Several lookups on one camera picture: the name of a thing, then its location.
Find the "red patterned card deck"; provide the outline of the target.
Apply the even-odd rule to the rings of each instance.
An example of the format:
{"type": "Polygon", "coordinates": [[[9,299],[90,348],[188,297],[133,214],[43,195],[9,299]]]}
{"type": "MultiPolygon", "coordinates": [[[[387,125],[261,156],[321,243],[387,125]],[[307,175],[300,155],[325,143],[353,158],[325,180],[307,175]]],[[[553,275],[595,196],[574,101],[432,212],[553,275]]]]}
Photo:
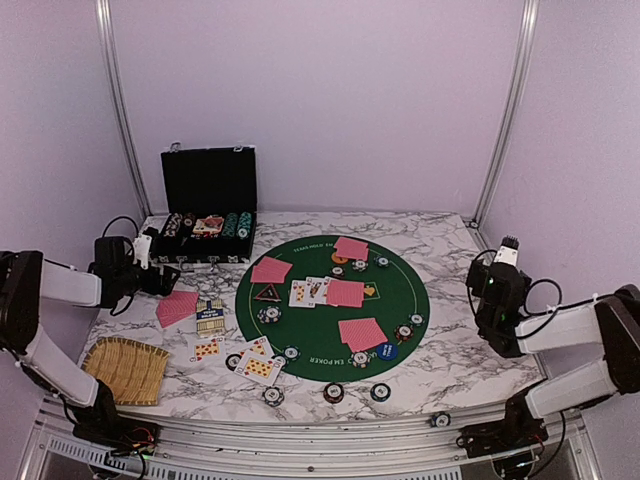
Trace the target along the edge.
{"type": "Polygon", "coordinates": [[[157,306],[156,316],[162,328],[168,328],[175,323],[196,313],[199,299],[197,292],[173,291],[163,298],[157,306]]]}

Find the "blue green chip stack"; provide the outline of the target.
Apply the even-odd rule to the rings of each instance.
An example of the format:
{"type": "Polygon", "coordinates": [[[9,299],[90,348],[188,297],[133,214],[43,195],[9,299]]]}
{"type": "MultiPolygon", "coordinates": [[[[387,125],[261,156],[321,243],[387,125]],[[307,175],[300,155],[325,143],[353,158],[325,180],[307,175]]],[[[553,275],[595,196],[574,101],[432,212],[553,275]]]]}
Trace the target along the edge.
{"type": "Polygon", "coordinates": [[[370,397],[375,402],[385,402],[391,396],[391,388],[385,383],[376,383],[370,389],[370,397]]]}

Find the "black white chip stack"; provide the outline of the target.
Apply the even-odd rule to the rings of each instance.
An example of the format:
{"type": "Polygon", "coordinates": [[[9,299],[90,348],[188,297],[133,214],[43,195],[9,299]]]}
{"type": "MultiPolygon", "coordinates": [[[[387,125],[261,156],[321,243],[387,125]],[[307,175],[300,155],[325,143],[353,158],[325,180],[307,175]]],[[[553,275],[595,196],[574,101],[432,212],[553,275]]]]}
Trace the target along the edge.
{"type": "Polygon", "coordinates": [[[284,393],[279,387],[268,387],[263,391],[264,402],[271,407],[279,406],[284,400],[284,393]]]}

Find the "red black chip stack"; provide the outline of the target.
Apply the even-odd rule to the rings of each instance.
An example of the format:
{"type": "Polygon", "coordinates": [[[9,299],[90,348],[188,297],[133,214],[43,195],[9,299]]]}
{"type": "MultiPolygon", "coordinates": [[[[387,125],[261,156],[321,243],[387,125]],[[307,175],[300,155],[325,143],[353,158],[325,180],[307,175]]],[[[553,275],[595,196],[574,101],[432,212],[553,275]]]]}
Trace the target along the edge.
{"type": "Polygon", "coordinates": [[[323,389],[323,398],[330,404],[340,403],[344,399],[344,395],[344,388],[339,383],[328,383],[323,389]]]}

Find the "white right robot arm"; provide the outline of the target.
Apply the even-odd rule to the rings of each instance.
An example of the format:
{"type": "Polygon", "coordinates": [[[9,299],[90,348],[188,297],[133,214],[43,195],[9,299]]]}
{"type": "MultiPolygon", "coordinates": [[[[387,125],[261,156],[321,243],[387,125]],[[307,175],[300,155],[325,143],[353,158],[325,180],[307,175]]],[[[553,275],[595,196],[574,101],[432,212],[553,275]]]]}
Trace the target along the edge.
{"type": "Polygon", "coordinates": [[[503,419],[489,429],[506,448],[541,430],[551,414],[639,390],[638,286],[535,314],[526,303],[536,285],[509,263],[482,259],[472,261],[466,279],[478,335],[495,353],[569,363],[506,401],[503,419]]]}

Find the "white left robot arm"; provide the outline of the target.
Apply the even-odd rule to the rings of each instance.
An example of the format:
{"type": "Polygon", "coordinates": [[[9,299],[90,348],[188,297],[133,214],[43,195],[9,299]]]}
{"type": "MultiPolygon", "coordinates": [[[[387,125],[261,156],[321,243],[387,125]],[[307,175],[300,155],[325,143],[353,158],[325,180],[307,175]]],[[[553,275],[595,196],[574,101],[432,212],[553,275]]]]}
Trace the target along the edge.
{"type": "Polygon", "coordinates": [[[1,253],[1,349],[36,382],[71,406],[87,409],[86,426],[106,445],[119,444],[127,432],[123,418],[114,413],[113,394],[53,341],[43,315],[52,308],[99,308],[116,317],[139,293],[169,296],[180,271],[154,266],[145,254],[144,238],[123,236],[96,239],[86,271],[49,260],[37,250],[1,253]]]}

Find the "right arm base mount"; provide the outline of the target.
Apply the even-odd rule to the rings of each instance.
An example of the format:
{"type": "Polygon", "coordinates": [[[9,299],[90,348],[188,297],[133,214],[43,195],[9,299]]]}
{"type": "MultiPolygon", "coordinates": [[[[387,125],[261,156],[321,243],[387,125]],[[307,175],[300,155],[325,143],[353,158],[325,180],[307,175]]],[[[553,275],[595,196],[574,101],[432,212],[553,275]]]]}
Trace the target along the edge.
{"type": "Polygon", "coordinates": [[[533,417],[526,395],[518,394],[506,401],[503,419],[463,427],[456,445],[469,458],[476,458],[529,447],[548,438],[544,421],[533,417]]]}

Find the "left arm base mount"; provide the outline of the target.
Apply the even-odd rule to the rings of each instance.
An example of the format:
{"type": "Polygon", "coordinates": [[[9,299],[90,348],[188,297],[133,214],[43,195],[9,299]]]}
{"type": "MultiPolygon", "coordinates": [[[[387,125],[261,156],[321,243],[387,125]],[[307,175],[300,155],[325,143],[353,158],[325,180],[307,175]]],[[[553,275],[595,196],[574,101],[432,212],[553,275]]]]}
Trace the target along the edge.
{"type": "Polygon", "coordinates": [[[100,380],[94,403],[88,407],[70,407],[73,434],[93,443],[112,447],[122,453],[135,453],[140,449],[153,451],[160,432],[156,423],[121,416],[114,397],[100,380]]]}

